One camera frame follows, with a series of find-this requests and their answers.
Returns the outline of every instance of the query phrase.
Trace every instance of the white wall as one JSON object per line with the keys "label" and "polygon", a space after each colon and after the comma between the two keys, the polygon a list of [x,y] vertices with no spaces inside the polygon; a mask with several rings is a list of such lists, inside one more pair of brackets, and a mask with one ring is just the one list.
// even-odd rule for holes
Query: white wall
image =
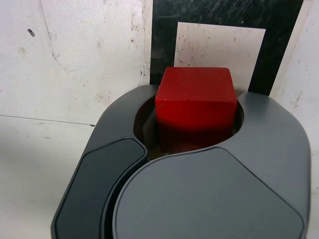
{"label": "white wall", "polygon": [[312,148],[308,239],[319,238],[319,0],[315,0],[275,98],[305,128]]}
{"label": "white wall", "polygon": [[[312,145],[308,239],[317,239],[319,0],[311,5],[304,2],[271,96],[300,120]],[[1,1],[0,16],[0,238],[49,239],[92,132],[88,124],[120,95],[149,82],[152,0]],[[178,35],[188,37],[187,44],[176,43],[175,64],[227,66],[235,87],[245,90],[263,35],[247,30],[180,23]],[[231,57],[245,62],[238,67]]]}

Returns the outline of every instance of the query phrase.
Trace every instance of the scratched white surface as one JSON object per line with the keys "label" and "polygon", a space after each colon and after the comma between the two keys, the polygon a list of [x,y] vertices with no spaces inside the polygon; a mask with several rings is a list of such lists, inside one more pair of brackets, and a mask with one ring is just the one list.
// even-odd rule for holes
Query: scratched white surface
{"label": "scratched white surface", "polygon": [[1,1],[0,115],[96,123],[148,82],[144,10],[144,0]]}
{"label": "scratched white surface", "polygon": [[264,29],[179,22],[174,66],[227,67],[236,93],[248,90]]}
{"label": "scratched white surface", "polygon": [[93,127],[0,117],[0,238],[50,239]]}
{"label": "scratched white surface", "polygon": [[276,100],[305,128],[312,148],[312,203],[307,239],[319,238],[319,1],[313,3]]}

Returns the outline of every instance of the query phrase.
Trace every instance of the black stripe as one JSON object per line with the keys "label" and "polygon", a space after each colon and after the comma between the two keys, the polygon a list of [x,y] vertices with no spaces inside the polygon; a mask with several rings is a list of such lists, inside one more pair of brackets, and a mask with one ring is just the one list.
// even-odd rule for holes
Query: black stripe
{"label": "black stripe", "polygon": [[266,29],[249,91],[269,95],[302,0],[154,0],[151,84],[174,65],[178,22]]}

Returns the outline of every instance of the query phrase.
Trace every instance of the circular opening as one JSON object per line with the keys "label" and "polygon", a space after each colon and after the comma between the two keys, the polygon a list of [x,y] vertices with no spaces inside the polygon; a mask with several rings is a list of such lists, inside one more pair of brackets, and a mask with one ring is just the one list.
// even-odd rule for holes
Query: circular opening
{"label": "circular opening", "polygon": [[[231,138],[233,135],[235,135],[239,129],[241,128],[244,121],[244,112],[239,102],[237,102],[237,109],[235,114],[235,121],[234,125],[232,127],[232,131],[229,137],[227,137],[224,140],[227,140]],[[167,153],[162,152],[160,149],[160,140],[159,140],[159,126],[156,119],[156,112],[155,112],[155,105],[150,104],[149,102],[146,104],[146,106],[143,106],[140,111],[137,114],[137,117],[135,119],[135,127],[134,127],[134,134],[140,140],[144,146],[147,148],[149,152],[149,158],[150,160],[173,154],[173,153]],[[180,150],[176,151],[174,153],[180,153],[180,152],[187,152],[192,151],[195,149],[201,149],[206,148],[208,146],[214,146],[217,145],[220,142],[216,142],[212,145],[206,145],[204,147],[199,147],[198,145],[190,145],[189,147],[186,147],[186,150]]]}

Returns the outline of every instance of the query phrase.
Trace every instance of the black curved panel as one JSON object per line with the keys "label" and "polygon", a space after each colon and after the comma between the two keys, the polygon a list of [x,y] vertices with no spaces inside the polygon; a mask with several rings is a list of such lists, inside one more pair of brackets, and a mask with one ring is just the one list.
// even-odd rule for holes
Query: black curved panel
{"label": "black curved panel", "polygon": [[54,216],[54,239],[104,238],[104,224],[106,230],[111,227],[104,214],[112,217],[123,181],[148,160],[140,131],[157,90],[155,85],[137,87],[102,114]]}
{"label": "black curved panel", "polygon": [[142,146],[122,139],[86,154],[74,175],[52,225],[56,239],[100,239],[105,203],[113,187],[130,167],[146,163]]}

